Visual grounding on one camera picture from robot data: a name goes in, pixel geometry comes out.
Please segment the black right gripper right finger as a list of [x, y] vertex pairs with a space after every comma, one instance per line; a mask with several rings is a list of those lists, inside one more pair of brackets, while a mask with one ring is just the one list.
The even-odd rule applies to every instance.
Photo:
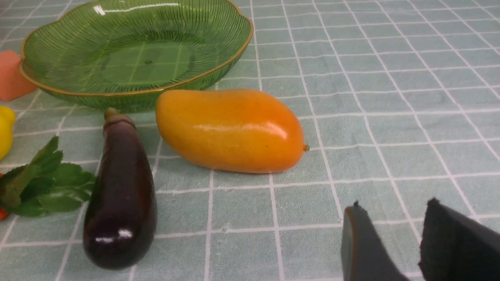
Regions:
[[427, 202], [418, 265], [426, 281], [498, 281], [499, 233], [433, 198]]

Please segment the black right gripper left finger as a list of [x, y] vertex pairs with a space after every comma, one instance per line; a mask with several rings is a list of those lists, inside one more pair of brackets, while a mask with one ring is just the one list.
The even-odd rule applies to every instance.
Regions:
[[355, 201], [343, 213], [341, 262], [345, 281], [407, 281], [393, 263], [368, 212]]

